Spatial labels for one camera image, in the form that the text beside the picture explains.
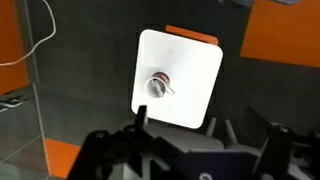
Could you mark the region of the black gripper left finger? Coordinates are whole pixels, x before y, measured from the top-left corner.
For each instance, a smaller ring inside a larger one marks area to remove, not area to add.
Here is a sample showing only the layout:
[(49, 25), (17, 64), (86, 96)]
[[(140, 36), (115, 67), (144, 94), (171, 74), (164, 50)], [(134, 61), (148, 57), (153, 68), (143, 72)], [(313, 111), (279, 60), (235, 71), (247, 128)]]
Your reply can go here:
[(143, 129), (148, 123), (148, 117), (147, 117), (147, 106), (141, 105), (138, 108), (136, 119), (135, 119), (135, 126)]

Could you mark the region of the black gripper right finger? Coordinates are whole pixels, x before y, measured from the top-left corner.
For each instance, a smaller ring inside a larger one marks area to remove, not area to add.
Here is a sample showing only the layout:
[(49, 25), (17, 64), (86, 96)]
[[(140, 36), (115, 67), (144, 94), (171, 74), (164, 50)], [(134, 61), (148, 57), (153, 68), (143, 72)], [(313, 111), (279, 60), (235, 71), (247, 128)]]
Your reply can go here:
[(211, 118), (209, 125), (208, 125), (208, 128), (207, 128), (207, 131), (206, 131), (206, 136), (212, 137), (212, 135), (214, 133), (216, 121), (217, 121), (217, 119), (215, 117)]

